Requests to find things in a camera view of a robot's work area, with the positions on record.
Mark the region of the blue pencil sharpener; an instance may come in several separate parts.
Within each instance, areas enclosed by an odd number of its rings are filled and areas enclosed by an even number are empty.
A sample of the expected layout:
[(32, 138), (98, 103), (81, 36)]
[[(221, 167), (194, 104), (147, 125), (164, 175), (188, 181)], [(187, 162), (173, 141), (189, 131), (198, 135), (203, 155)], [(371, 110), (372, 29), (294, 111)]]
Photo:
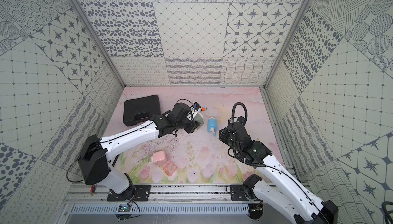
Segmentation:
[(216, 133), (217, 133), (217, 120), (216, 120), (216, 118), (210, 117), (208, 119), (207, 131), (211, 135), (213, 135), (214, 137), (216, 136)]

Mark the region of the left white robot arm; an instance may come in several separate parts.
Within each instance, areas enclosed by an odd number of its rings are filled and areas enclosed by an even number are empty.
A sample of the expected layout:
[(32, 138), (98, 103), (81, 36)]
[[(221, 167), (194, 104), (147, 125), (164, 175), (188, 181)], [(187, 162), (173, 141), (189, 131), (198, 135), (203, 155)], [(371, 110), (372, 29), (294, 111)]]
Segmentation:
[(182, 129), (189, 134), (193, 133), (203, 125), (201, 111), (202, 107), (198, 103), (188, 106), (177, 102), (172, 110), (155, 115), (142, 125), (124, 132), (102, 138), (89, 136), (77, 159), (82, 181), (88, 186), (105, 186), (119, 195), (132, 191), (131, 179), (116, 170), (110, 160), (142, 143), (175, 135)]

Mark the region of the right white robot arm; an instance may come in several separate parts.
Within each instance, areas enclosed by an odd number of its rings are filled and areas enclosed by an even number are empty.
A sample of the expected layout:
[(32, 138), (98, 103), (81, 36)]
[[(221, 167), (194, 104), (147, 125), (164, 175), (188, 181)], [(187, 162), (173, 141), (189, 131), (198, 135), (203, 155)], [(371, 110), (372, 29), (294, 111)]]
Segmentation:
[(231, 118), (219, 131), (219, 139), (227, 144), (233, 156), (252, 166), (276, 188), (253, 174), (243, 182), (246, 197), (269, 204), (293, 224), (336, 224), (338, 207), (330, 200), (322, 200), (294, 177), (260, 141), (252, 140), (245, 129), (244, 117)]

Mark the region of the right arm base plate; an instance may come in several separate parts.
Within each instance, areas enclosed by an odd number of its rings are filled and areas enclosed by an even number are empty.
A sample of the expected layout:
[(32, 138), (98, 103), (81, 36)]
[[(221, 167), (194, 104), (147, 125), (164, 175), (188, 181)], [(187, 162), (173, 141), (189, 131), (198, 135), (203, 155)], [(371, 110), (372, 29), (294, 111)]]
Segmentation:
[(255, 201), (256, 197), (252, 190), (244, 185), (230, 185), (229, 194), (232, 201)]

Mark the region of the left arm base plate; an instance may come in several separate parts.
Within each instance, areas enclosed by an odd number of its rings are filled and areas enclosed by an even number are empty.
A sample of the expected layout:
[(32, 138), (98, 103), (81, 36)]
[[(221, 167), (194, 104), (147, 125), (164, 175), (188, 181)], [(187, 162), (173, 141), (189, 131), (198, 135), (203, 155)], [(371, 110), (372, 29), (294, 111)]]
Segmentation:
[(114, 190), (110, 189), (107, 201), (126, 201), (126, 200), (134, 200), (134, 201), (148, 201), (150, 195), (151, 185), (130, 185), (122, 193), (115, 193)]

